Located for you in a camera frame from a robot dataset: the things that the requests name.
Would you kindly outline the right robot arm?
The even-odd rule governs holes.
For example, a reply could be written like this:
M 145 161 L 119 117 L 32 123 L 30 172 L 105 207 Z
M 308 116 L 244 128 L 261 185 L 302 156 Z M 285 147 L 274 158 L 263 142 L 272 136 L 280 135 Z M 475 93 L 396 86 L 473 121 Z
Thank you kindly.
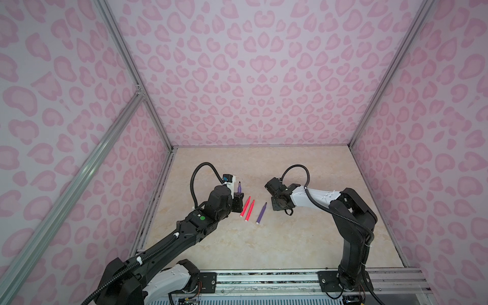
M 345 291 L 359 286 L 368 260 L 377 216 L 352 188 L 343 191 L 320 191 L 300 184 L 286 186 L 280 179 L 267 182 L 274 211 L 292 215 L 297 207 L 317 208 L 330 214 L 342 236 L 343 256 L 335 282 Z

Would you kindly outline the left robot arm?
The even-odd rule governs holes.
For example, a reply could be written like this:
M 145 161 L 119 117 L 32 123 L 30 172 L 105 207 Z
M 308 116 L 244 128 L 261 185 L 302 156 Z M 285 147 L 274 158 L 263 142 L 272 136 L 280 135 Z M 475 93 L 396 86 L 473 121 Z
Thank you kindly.
M 214 232 L 230 213 L 242 212 L 243 197 L 225 185 L 216 186 L 207 201 L 177 221 L 175 229 L 156 245 L 125 261 L 113 259 L 83 303 L 151 304 L 174 292 L 201 292 L 200 271 L 191 261 L 184 259 L 172 268 L 168 264 Z

